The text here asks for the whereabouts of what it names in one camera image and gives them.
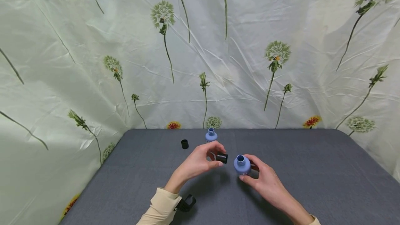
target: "black object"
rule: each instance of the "black object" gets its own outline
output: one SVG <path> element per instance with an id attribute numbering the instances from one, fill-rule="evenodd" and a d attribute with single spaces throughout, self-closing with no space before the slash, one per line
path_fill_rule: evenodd
<path id="1" fill-rule="evenodd" d="M 181 144 L 182 144 L 182 149 L 187 149 L 187 148 L 189 148 L 189 143 L 188 143 L 188 141 L 187 141 L 186 139 L 183 139 L 183 140 L 181 141 Z"/>
<path id="2" fill-rule="evenodd" d="M 181 201 L 179 201 L 179 203 L 177 204 L 176 208 L 179 211 L 182 212 L 189 212 L 192 207 L 195 205 L 196 203 L 196 199 L 194 198 L 194 196 L 192 196 L 191 194 L 187 196 L 187 198 L 185 200 L 181 199 Z"/>
<path id="3" fill-rule="evenodd" d="M 218 153 L 217 154 L 217 161 L 223 162 L 223 164 L 227 163 L 227 154 Z"/>

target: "cream long-sleeve shirt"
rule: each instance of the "cream long-sleeve shirt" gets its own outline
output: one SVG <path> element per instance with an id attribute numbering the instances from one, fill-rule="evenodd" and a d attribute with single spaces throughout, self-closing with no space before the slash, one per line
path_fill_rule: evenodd
<path id="1" fill-rule="evenodd" d="M 163 188 L 158 188 L 155 196 L 150 200 L 151 204 L 147 212 L 142 215 L 136 225 L 169 225 L 174 219 L 174 210 L 181 201 L 178 194 L 172 194 Z M 316 217 L 310 225 L 321 225 Z"/>

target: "black cap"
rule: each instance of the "black cap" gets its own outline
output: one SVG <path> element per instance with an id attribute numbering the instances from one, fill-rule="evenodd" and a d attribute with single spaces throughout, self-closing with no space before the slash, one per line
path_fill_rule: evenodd
<path id="1" fill-rule="evenodd" d="M 223 164 L 227 163 L 227 154 L 218 153 L 217 154 L 217 161 L 223 162 Z"/>
<path id="2" fill-rule="evenodd" d="M 183 139 L 183 140 L 181 141 L 181 144 L 182 144 L 182 149 L 187 149 L 187 148 L 189 148 L 189 143 L 188 143 L 188 141 L 187 141 L 186 139 Z"/>

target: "blue bottle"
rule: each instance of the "blue bottle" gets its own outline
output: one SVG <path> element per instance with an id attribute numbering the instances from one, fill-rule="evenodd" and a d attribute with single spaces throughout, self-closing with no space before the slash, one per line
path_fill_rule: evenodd
<path id="1" fill-rule="evenodd" d="M 217 138 L 218 138 L 218 135 L 215 132 L 214 128 L 209 128 L 208 132 L 206 133 L 206 143 L 215 141 Z"/>
<path id="2" fill-rule="evenodd" d="M 247 157 L 238 155 L 233 162 L 233 165 L 235 166 L 235 170 L 239 175 L 250 175 L 251 163 Z"/>

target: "wrinkled fabric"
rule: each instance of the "wrinkled fabric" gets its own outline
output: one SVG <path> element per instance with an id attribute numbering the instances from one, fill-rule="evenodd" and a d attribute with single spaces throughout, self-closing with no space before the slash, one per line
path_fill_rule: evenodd
<path id="1" fill-rule="evenodd" d="M 183 2 L 0 0 L 0 224 L 58 223 L 131 128 L 343 121 L 400 181 L 399 0 Z"/>

